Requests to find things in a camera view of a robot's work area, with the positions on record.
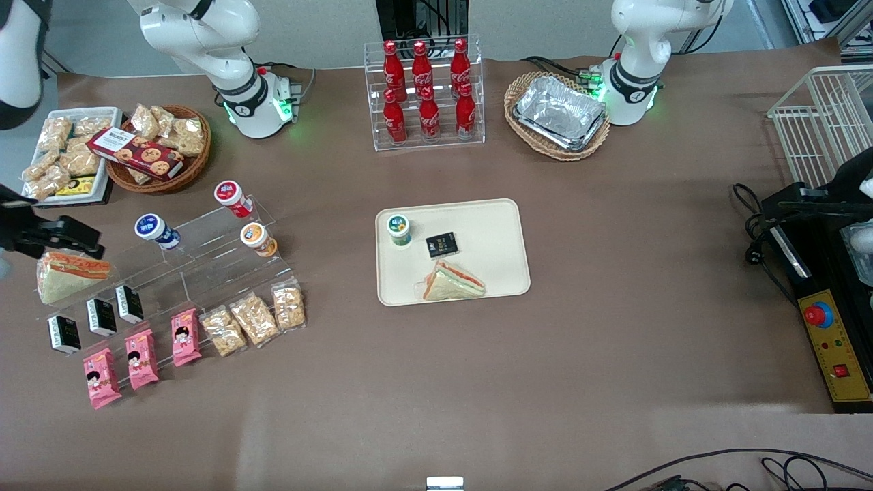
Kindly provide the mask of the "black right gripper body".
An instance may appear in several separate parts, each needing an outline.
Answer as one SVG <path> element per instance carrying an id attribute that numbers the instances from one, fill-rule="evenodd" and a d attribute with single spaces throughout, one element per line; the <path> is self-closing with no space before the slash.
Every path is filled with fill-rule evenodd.
<path id="1" fill-rule="evenodd" d="M 33 212 L 33 204 L 35 200 L 1 185 L 1 248 L 37 260 L 43 254 L 43 246 L 25 241 L 40 221 Z"/>

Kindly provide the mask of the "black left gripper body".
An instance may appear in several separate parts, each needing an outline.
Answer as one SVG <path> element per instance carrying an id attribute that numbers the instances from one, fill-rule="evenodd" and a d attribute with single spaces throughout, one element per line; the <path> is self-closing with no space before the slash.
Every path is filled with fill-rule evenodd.
<path id="1" fill-rule="evenodd" d="M 827 184 L 827 196 L 833 202 L 851 204 L 870 204 L 871 186 L 865 181 L 871 179 L 872 147 L 863 150 L 839 167 L 835 177 Z"/>

